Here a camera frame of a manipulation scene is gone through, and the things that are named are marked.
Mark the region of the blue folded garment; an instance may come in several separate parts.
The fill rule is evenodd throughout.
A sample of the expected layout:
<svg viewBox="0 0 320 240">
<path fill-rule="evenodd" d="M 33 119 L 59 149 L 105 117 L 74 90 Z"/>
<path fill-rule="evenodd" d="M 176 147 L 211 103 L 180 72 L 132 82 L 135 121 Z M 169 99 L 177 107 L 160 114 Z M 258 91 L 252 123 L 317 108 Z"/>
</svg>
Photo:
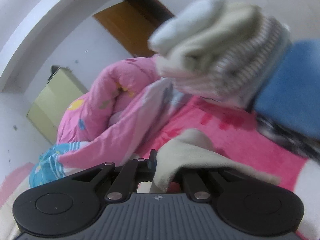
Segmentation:
<svg viewBox="0 0 320 240">
<path fill-rule="evenodd" d="M 319 139 L 319 40 L 294 43 L 259 93 L 254 110 L 276 124 Z"/>
</svg>

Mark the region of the brown wooden door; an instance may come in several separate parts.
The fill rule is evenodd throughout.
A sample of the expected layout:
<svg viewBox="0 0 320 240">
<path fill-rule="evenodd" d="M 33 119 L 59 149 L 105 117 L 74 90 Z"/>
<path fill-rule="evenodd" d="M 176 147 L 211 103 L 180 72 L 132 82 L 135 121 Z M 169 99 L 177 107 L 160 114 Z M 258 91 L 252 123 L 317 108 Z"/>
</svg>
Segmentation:
<svg viewBox="0 0 320 240">
<path fill-rule="evenodd" d="M 150 35 L 173 13 L 159 0 L 123 0 L 93 17 L 134 57 L 151 57 Z"/>
</svg>

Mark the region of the yellow-green wardrobe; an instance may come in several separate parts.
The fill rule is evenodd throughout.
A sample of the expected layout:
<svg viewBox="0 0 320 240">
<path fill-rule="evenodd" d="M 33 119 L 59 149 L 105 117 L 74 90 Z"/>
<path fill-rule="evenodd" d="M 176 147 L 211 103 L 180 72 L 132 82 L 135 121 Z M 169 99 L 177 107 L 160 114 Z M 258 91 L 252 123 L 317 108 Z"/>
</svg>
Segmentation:
<svg viewBox="0 0 320 240">
<path fill-rule="evenodd" d="M 27 119 L 51 144 L 56 143 L 57 129 L 67 107 L 87 93 L 87 88 L 71 70 L 53 66 L 53 72 L 27 113 Z"/>
</svg>

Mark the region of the pink floral bed sheet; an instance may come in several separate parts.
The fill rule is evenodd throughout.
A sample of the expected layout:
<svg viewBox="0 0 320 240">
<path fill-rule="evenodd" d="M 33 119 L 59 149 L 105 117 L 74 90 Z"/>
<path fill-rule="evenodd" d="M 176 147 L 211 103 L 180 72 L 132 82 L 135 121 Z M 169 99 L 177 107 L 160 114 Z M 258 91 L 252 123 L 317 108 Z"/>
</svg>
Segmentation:
<svg viewBox="0 0 320 240">
<path fill-rule="evenodd" d="M 192 97 L 156 135 L 137 149 L 134 157 L 147 158 L 170 139 L 195 128 L 212 141 L 216 153 L 281 178 L 281 187 L 302 200 L 305 212 L 298 232 L 319 239 L 319 164 L 301 158 L 256 130 L 254 114 L 226 109 Z"/>
</svg>

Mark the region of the blue pink floral quilt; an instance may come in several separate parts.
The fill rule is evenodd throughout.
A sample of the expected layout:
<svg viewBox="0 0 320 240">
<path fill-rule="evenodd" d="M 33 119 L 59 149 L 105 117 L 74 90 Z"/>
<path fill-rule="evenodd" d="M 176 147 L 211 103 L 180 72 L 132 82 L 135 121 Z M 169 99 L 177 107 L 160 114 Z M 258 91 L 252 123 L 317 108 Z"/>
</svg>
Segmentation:
<svg viewBox="0 0 320 240">
<path fill-rule="evenodd" d="M 106 67 L 90 90 L 66 109 L 56 143 L 29 175 L 37 187 L 112 162 L 140 158 L 150 140 L 190 99 L 157 74 L 154 57 L 135 57 Z"/>
</svg>

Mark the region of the folded clothes stack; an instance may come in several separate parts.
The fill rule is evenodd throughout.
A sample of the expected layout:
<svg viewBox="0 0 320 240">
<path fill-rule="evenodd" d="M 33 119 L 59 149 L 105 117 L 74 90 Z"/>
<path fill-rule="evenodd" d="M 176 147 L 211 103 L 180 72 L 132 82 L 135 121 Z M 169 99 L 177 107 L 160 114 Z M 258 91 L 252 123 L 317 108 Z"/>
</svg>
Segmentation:
<svg viewBox="0 0 320 240">
<path fill-rule="evenodd" d="M 287 25 L 255 4 L 197 0 L 149 37 L 156 69 L 180 92 L 246 108 L 290 45 Z"/>
</svg>

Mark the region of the beige trousers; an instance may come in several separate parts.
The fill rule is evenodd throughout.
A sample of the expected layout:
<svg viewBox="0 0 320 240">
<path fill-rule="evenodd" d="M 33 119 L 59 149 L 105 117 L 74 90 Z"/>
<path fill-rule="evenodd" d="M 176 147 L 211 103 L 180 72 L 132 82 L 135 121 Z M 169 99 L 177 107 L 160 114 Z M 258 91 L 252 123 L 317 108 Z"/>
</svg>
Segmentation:
<svg viewBox="0 0 320 240">
<path fill-rule="evenodd" d="M 280 178 L 260 172 L 215 152 L 211 140 L 198 129 L 186 129 L 164 144 L 156 155 L 156 170 L 152 182 L 138 184 L 138 193 L 166 193 L 175 175 L 182 168 L 232 168 L 252 178 L 280 184 Z"/>
</svg>

